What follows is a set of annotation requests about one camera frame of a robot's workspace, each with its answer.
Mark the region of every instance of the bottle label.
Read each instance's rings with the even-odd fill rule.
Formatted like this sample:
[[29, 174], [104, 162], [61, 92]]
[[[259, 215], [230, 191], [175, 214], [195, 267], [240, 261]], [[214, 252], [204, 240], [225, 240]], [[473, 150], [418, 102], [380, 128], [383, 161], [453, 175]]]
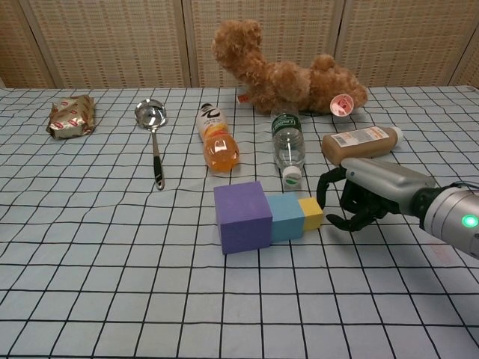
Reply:
[[338, 133], [331, 137], [336, 140], [340, 147], [348, 147], [388, 138], [389, 135], [379, 127], [369, 127], [367, 129]]
[[228, 133], [228, 124], [225, 116], [218, 108], [205, 106], [200, 109], [196, 117], [196, 127], [200, 133], [201, 140], [212, 134], [217, 135], [219, 132]]
[[299, 122], [299, 118], [294, 114], [280, 114], [271, 124], [272, 135], [276, 135], [279, 130], [287, 127], [293, 127], [294, 129], [301, 131], [301, 122]]

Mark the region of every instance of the stuffed animal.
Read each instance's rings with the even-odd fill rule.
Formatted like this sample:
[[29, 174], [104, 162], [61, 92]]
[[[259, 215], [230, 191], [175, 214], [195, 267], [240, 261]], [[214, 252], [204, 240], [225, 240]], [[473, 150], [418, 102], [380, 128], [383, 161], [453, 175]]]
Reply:
[[216, 30], [212, 43], [221, 67], [248, 87], [248, 98], [263, 114], [282, 102], [299, 111], [331, 113], [330, 103], [339, 94], [352, 97], [354, 108], [367, 102], [366, 87], [331, 55], [318, 55], [309, 69], [291, 61], [268, 62], [260, 50], [260, 24], [254, 20], [228, 20]]

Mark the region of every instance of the green label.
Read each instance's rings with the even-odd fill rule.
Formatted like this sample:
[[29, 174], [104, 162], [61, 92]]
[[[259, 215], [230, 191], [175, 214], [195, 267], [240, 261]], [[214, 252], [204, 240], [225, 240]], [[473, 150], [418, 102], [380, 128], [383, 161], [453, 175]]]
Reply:
[[280, 129], [285, 129], [287, 127], [293, 127], [294, 129], [301, 131], [299, 118], [294, 114], [280, 114], [271, 124], [272, 135], [274, 136]]

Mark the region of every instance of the plastic bottle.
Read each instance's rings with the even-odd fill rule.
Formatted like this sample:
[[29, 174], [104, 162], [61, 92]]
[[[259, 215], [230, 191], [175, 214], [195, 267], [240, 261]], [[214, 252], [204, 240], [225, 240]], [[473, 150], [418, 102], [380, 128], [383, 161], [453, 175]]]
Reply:
[[225, 116], [209, 103], [201, 106], [196, 126], [204, 143], [204, 159], [208, 167], [229, 172], [240, 160], [238, 145], [228, 131]]
[[398, 127], [368, 127], [323, 137], [323, 155], [338, 166], [345, 158], [373, 158], [383, 156], [404, 140]]
[[305, 163], [305, 139], [302, 135], [299, 112], [295, 105], [284, 103], [271, 111], [271, 132], [275, 163], [283, 181], [297, 185]]

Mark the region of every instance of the snack bag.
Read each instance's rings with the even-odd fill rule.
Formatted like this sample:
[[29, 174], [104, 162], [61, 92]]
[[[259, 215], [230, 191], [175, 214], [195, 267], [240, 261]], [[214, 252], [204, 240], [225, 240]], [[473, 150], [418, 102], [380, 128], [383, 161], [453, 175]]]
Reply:
[[88, 95], [65, 97], [52, 105], [46, 131], [53, 138], [87, 135], [95, 129], [94, 100]]

